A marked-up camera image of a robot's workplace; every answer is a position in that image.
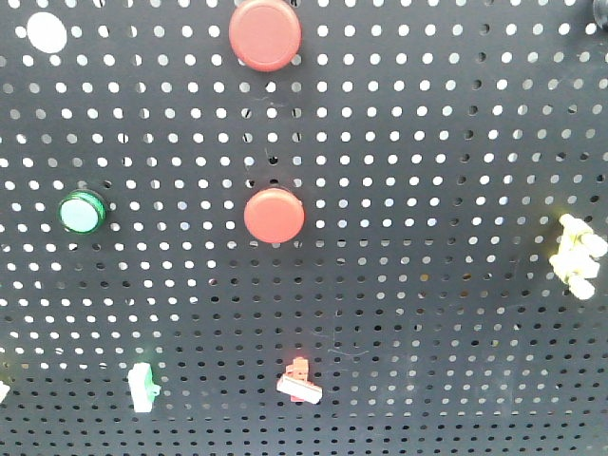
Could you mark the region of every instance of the pegboard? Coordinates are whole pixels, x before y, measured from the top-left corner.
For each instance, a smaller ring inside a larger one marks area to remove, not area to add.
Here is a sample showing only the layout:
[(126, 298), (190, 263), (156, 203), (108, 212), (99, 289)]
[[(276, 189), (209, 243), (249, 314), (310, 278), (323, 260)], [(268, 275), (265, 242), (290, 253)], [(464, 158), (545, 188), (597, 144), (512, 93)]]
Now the pegboard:
[[(605, 271), (578, 301), (547, 261), (561, 214), (607, 228), (591, 2), (291, 4), (259, 73), (228, 0), (0, 1), (0, 453), (608, 453)], [(280, 245), (242, 220), (272, 185), (307, 217)], [(299, 355), (317, 406), (276, 391)]]

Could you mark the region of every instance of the white terminal block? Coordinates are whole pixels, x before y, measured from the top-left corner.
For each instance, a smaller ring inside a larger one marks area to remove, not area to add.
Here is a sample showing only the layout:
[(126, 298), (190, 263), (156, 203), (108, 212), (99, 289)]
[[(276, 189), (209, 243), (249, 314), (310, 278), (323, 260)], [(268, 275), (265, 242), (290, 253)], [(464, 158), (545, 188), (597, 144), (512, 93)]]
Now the white terminal block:
[(4, 402), (9, 394), (10, 386), (6, 385), (4, 382), (0, 382), (0, 404)]
[(136, 413), (152, 411), (154, 399), (161, 393), (161, 387), (152, 381), (152, 368), (148, 363), (137, 363), (127, 375), (133, 408)]
[(304, 380), (296, 380), (283, 374), (276, 383), (276, 390), (298, 397), (311, 404), (318, 404), (323, 397), (323, 389)]

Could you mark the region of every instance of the green pilot lamp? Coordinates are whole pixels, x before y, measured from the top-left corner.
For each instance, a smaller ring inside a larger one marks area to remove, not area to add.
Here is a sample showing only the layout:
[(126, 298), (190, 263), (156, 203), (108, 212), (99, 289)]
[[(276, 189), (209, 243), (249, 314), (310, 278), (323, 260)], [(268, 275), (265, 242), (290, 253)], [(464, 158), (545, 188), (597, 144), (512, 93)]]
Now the green pilot lamp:
[(96, 231), (105, 221), (104, 199), (91, 190), (74, 190), (59, 203), (61, 223), (72, 233), (86, 235)]

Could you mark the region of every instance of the plastic clip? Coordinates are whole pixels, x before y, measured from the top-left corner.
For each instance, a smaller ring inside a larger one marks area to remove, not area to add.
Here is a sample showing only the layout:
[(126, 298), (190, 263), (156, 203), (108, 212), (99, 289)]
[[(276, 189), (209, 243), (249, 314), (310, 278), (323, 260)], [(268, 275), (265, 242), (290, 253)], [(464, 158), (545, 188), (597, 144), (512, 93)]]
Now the plastic clip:
[(10, 386), (5, 384), (4, 382), (0, 382), (0, 404), (4, 402), (9, 394)]
[(570, 214), (560, 217), (563, 226), (560, 249), (549, 258), (553, 271), (560, 280), (568, 285), (578, 299), (591, 298), (596, 289), (587, 280), (596, 278), (599, 264), (594, 258), (608, 253), (608, 242), (596, 235), (587, 223)]
[(292, 402), (318, 404), (323, 397), (323, 389), (308, 381), (308, 359), (299, 356), (287, 366), (276, 383), (276, 390), (290, 394)]
[(137, 363), (127, 375), (131, 398), (136, 413), (152, 411), (154, 399), (161, 393), (161, 387), (152, 381), (152, 369), (148, 363)]

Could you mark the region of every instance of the black knob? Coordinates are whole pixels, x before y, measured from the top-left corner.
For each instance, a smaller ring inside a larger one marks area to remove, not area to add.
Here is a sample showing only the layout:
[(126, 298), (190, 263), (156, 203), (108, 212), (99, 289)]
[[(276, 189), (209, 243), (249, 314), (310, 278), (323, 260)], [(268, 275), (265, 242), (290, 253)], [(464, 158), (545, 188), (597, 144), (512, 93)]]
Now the black knob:
[(608, 0), (593, 0), (593, 15), (598, 25), (608, 31)]

